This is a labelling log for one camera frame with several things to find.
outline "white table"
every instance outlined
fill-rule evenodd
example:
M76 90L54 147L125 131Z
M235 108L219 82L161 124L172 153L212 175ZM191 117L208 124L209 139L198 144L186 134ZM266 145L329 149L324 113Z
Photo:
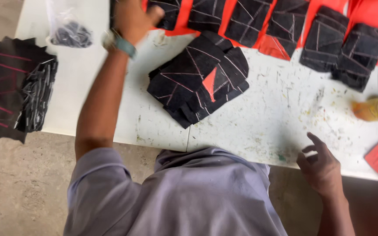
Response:
M81 106L106 56L101 45L108 28L108 8L106 0L80 1L79 17L93 31L93 46L49 46L48 51L58 56L59 69L43 131L75 135ZM45 0L25 0L16 37L36 37L39 46L46 46L48 32ZM192 39L191 35L165 37L156 30L137 47L138 56L128 67L115 142L178 151L214 145L252 162L298 168L297 152L311 143L306 137L311 131L339 159L342 174L378 180L364 160L378 142L378 122L358 120L350 110L350 101L378 94L378 68L361 94L331 80L329 73L300 65L301 52L288 62L245 48L250 88L185 130L146 92L147 74Z

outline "plastic bottle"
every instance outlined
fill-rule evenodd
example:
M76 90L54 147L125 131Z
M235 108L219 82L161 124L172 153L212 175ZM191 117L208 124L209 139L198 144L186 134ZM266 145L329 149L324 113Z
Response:
M378 98L373 98L366 102L353 102L352 111L358 119L378 121Z

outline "wristwatch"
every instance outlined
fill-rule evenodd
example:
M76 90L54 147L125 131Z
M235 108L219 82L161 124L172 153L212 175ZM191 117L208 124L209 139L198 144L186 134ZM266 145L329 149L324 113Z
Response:
M128 42L128 40L121 37L121 35L114 29L110 29L103 42L103 47L106 50L119 49L126 52L130 58L134 58L137 50Z

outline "plastic bag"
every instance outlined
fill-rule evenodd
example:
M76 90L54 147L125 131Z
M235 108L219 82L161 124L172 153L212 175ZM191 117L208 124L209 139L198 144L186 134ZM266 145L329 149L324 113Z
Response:
M92 32L77 19L77 0L46 0L50 24L50 42L74 48L86 48L93 44Z

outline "man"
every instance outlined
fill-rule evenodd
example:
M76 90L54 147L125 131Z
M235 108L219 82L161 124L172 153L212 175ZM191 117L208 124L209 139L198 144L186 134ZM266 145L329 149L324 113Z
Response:
M215 147L192 153L163 150L155 173L133 183L112 149L129 54L164 15L144 13L139 0L120 0L115 30L124 39L109 49L106 61L82 107L76 132L77 164L68 188L69 215L64 235L198 236L286 235L267 194L269 166L249 163ZM322 198L318 235L352 236L340 163L311 133L316 151L297 163Z

